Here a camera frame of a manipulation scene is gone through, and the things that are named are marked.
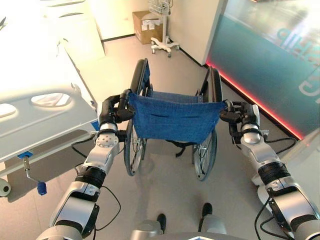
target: white wall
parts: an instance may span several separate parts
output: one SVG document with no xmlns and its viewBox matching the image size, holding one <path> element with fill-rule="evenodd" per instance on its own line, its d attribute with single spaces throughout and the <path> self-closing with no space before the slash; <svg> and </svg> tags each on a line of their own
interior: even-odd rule
<svg viewBox="0 0 320 240">
<path fill-rule="evenodd" d="M 168 34 L 201 65 L 206 63 L 224 0 L 173 0 Z"/>
<path fill-rule="evenodd" d="M 148 0 L 89 0 L 100 38 L 134 34 L 132 12 L 148 10 Z"/>
</svg>

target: black cable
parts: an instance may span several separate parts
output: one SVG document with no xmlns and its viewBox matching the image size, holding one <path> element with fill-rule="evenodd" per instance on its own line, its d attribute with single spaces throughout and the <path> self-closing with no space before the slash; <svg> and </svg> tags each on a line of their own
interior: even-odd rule
<svg viewBox="0 0 320 240">
<path fill-rule="evenodd" d="M 269 196 L 268 199 L 265 201 L 264 205 L 262 206 L 262 208 L 260 209 L 260 211 L 258 212 L 258 214 L 256 215 L 255 220 L 254 220 L 254 230 L 255 230 L 256 236 L 258 237 L 258 240 L 261 240 L 261 238 L 260 238 L 258 228 L 257 228 L 257 221 L 258 221 L 258 218 L 260 217 L 262 211 L 267 206 L 270 199 L 271 199 L 271 197 Z"/>
<path fill-rule="evenodd" d="M 94 225 L 94 229 L 93 229 L 93 238 L 92 240 L 95 240 L 96 239 L 96 234 L 97 234 L 97 229 L 96 229 L 96 225 Z"/>
<path fill-rule="evenodd" d="M 115 198 L 115 200 L 116 200 L 116 201 L 118 202 L 118 204 L 119 204 L 119 210 L 118 210 L 118 212 L 116 213 L 116 215 L 112 218 L 112 220 L 111 220 L 108 224 L 104 225 L 104 226 L 101 227 L 101 228 L 96 228 L 97 231 L 101 231 L 102 229 L 104 229 L 104 228 L 106 228 L 107 226 L 109 226 L 109 225 L 115 220 L 115 218 L 119 215 L 119 213 L 120 213 L 120 211 L 121 211 L 121 204 L 120 204 L 118 198 L 116 197 L 116 195 L 114 195 L 114 193 L 113 193 L 108 187 L 106 187 L 106 186 L 102 186 L 101 188 L 107 189 L 107 190 L 113 195 L 113 197 Z"/>
<path fill-rule="evenodd" d="M 269 143 L 276 143 L 276 142 L 285 141 L 285 140 L 293 140 L 293 143 L 290 146 L 285 147 L 284 149 L 276 152 L 276 154 L 280 154 L 280 153 L 292 148 L 297 143 L 297 139 L 295 139 L 294 137 L 284 137 L 284 138 L 279 138 L 279 139 L 275 139 L 275 140 L 265 140 L 265 142 L 267 144 L 269 144 Z"/>
<path fill-rule="evenodd" d="M 268 222 L 270 222 L 272 219 L 274 219 L 274 217 L 270 217 L 269 219 L 263 221 L 261 224 L 260 224 L 260 229 L 262 231 L 264 231 L 266 234 L 269 234 L 271 236 L 274 236 L 274 237 L 277 237 L 277 238 L 280 238 L 280 239 L 285 239 L 285 240 L 290 240 L 290 238 L 288 236 L 282 236 L 282 235 L 279 235 L 279 234 L 276 234 L 276 233 L 273 233 L 273 232 L 270 232 L 270 231 L 267 231 L 264 229 L 264 225 Z"/>
<path fill-rule="evenodd" d="M 86 143 L 86 142 L 94 139 L 94 137 L 95 137 L 95 134 L 93 133 L 93 134 L 91 134 L 91 136 L 90 136 L 89 138 L 87 138 L 87 139 L 85 139 L 85 140 L 77 141 L 77 142 L 72 143 L 72 144 L 71 144 L 72 150 L 74 150 L 76 153 L 80 154 L 82 157 L 84 157 L 84 158 L 86 159 L 87 156 L 84 155 L 82 152 L 80 152 L 78 149 L 76 149 L 74 146 L 77 145 L 77 144 Z M 73 169 L 76 171 L 76 174 L 77 174 L 77 175 L 79 174 L 79 171 L 78 171 L 77 167 L 80 166 L 80 165 L 82 165 L 82 164 L 84 164 L 84 163 L 81 162 L 81 163 L 79 163 L 79 164 L 77 164 L 77 165 L 75 165 L 75 166 L 73 167 Z"/>
<path fill-rule="evenodd" d="M 84 158 L 86 159 L 88 156 L 84 155 L 82 152 L 80 152 L 78 149 L 76 149 L 76 148 L 75 148 L 75 145 L 86 143 L 86 142 L 94 139 L 94 137 L 95 137 L 95 134 L 91 134 L 91 136 L 90 136 L 89 138 L 85 139 L 85 140 L 74 142 L 74 143 L 71 144 L 71 148 L 72 148 L 75 152 L 77 152 L 78 154 L 80 154 L 82 157 L 84 157 Z"/>
<path fill-rule="evenodd" d="M 119 155 L 123 150 L 125 149 L 125 146 L 123 146 L 123 148 L 121 149 L 121 151 L 120 152 L 118 152 L 118 154 L 117 155 Z"/>
</svg>

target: black shoe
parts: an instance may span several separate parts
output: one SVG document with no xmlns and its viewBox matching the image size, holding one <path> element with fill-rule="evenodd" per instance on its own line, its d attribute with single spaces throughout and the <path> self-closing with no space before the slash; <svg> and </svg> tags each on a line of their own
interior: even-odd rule
<svg viewBox="0 0 320 240">
<path fill-rule="evenodd" d="M 201 232 L 202 224 L 204 222 L 204 217 L 209 214 L 212 214 L 212 205 L 210 203 L 206 202 L 202 207 L 202 218 L 200 219 L 199 227 L 198 227 L 199 233 Z"/>
<path fill-rule="evenodd" d="M 160 228 L 163 233 L 165 233 L 166 230 L 166 224 L 167 224 L 167 218 L 166 215 L 163 213 L 159 214 L 159 216 L 156 218 L 156 220 L 160 223 Z"/>
<path fill-rule="evenodd" d="M 212 205 L 208 202 L 206 202 L 202 207 L 202 217 L 212 214 Z"/>
</svg>

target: wheelchair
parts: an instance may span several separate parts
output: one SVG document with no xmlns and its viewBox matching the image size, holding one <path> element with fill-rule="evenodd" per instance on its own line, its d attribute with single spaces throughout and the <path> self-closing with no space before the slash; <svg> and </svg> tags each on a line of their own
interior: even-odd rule
<svg viewBox="0 0 320 240">
<path fill-rule="evenodd" d="M 157 92 L 150 83 L 148 59 L 138 61 L 130 89 L 119 96 L 117 109 L 134 113 L 125 132 L 124 164 L 129 176 L 134 176 L 145 157 L 148 139 L 163 139 L 182 148 L 192 146 L 192 163 L 200 181 L 208 178 L 216 159 L 217 133 L 215 126 L 222 102 L 219 72 L 209 67 L 201 89 L 194 96 Z"/>
</svg>

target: red led light strip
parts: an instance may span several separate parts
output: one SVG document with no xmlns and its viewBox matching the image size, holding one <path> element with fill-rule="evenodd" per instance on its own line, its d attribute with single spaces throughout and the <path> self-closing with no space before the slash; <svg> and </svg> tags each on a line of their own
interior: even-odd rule
<svg viewBox="0 0 320 240">
<path fill-rule="evenodd" d="M 216 68 L 212 63 L 206 62 L 208 66 L 211 66 L 213 68 Z M 277 116 L 274 112 L 272 112 L 269 108 L 267 108 L 264 104 L 262 104 L 259 100 L 257 100 L 256 97 L 252 96 L 252 94 L 248 93 L 243 87 L 239 86 L 234 80 L 232 80 L 231 77 L 229 77 L 227 74 L 219 70 L 220 75 L 230 84 L 232 84 L 235 88 L 237 88 L 240 92 L 242 92 L 248 99 L 253 101 L 255 104 L 257 104 L 261 109 L 263 109 L 267 114 L 269 114 L 271 117 L 273 117 L 277 122 L 279 122 L 282 126 L 284 126 L 289 132 L 291 132 L 293 135 L 295 135 L 299 140 L 303 138 L 302 134 L 299 133 L 297 130 L 295 130 L 292 126 L 290 126 L 289 123 L 281 119 L 279 116 Z"/>
</svg>

